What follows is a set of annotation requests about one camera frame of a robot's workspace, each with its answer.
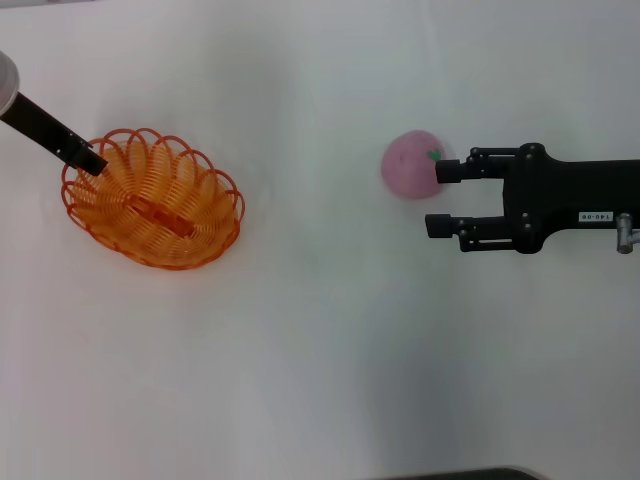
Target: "white table surface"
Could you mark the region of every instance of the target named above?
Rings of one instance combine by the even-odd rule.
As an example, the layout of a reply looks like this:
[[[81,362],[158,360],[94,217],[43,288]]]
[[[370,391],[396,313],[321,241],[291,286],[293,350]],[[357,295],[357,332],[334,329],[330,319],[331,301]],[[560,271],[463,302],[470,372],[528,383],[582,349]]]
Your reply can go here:
[[[406,202],[414,128],[464,156],[640,155],[635,0],[104,0],[0,11],[21,91],[86,137],[154,127],[246,194],[237,244],[141,267],[66,217],[0,125],[0,463],[19,480],[378,478],[522,465],[640,477],[640,254],[566,232],[461,254]]]

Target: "white label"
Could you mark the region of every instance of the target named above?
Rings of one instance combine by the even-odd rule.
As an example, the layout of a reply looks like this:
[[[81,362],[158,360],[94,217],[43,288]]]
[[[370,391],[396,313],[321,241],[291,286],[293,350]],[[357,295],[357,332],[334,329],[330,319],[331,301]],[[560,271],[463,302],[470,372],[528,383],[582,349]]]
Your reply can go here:
[[[580,212],[578,222],[613,222],[613,212]]]

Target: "basket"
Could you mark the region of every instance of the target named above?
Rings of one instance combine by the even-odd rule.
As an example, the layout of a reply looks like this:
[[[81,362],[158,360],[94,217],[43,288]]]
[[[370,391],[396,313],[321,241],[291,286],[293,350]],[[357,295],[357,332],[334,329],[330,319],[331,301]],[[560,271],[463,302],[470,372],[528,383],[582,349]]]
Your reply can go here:
[[[78,170],[73,180],[65,166],[62,200],[71,220],[105,247],[150,267],[188,270],[238,238],[242,194],[183,140],[142,128],[90,144],[109,164],[99,177]]]

